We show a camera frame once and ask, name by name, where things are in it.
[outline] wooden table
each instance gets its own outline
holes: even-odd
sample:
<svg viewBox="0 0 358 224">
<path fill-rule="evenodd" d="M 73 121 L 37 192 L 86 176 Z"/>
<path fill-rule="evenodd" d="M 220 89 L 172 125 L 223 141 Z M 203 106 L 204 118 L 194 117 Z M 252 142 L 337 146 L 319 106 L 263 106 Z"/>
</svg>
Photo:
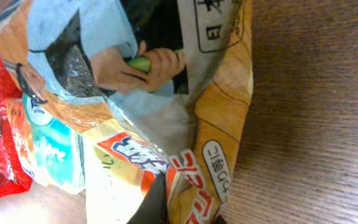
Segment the wooden table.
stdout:
<svg viewBox="0 0 358 224">
<path fill-rule="evenodd" d="M 253 35 L 226 220 L 358 223 L 358 1 L 255 0 Z M 0 200 L 0 221 L 81 223 L 84 200 L 35 185 Z"/>
</svg>

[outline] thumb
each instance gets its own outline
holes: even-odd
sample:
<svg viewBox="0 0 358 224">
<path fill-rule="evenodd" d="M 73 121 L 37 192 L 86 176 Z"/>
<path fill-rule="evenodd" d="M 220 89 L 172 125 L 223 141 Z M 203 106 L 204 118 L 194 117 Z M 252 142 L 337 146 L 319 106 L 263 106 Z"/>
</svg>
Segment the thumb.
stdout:
<svg viewBox="0 0 358 224">
<path fill-rule="evenodd" d="M 146 50 L 147 50 L 147 44 L 146 44 L 146 41 L 142 40 L 139 44 L 139 52 L 137 53 L 137 56 L 138 57 L 141 57 L 143 56 L 143 54 L 146 53 Z"/>
</svg>

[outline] brown wooden surface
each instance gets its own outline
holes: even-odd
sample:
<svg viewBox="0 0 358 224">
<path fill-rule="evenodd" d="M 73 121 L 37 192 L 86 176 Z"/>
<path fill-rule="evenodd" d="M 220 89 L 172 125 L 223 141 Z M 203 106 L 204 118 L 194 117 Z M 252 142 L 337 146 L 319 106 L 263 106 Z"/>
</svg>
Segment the brown wooden surface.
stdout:
<svg viewBox="0 0 358 224">
<path fill-rule="evenodd" d="M 254 96 L 225 218 L 358 223 L 358 1 L 254 0 L 253 35 Z M 0 221 L 85 222 L 84 199 L 35 185 L 0 200 Z"/>
</svg>

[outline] white oval label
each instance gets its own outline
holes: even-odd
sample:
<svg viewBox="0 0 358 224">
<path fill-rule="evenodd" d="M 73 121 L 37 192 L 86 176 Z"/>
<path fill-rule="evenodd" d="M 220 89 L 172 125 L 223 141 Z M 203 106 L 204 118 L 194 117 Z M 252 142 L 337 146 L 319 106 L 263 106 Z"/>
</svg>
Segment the white oval label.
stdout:
<svg viewBox="0 0 358 224">
<path fill-rule="evenodd" d="M 222 146 L 215 140 L 208 141 L 203 148 L 203 156 L 216 192 L 222 202 L 227 200 L 227 191 L 231 183 L 229 166 Z"/>
<path fill-rule="evenodd" d="M 27 97 L 26 107 L 30 120 L 36 125 L 47 125 L 53 118 L 48 111 L 44 110 L 35 100 L 29 97 Z"/>
</svg>

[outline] green object in hand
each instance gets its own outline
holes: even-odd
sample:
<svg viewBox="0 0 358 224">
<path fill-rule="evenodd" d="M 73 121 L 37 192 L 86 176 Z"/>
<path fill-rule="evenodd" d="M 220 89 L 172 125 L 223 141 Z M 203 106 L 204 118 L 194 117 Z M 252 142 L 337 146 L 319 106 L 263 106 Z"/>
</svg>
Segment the green object in hand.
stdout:
<svg viewBox="0 0 358 224">
<path fill-rule="evenodd" d="M 175 53 L 184 52 L 184 49 L 176 50 Z M 134 67 L 140 71 L 145 73 L 150 72 L 150 60 L 146 57 L 135 58 L 127 62 L 127 64 L 131 67 Z"/>
</svg>

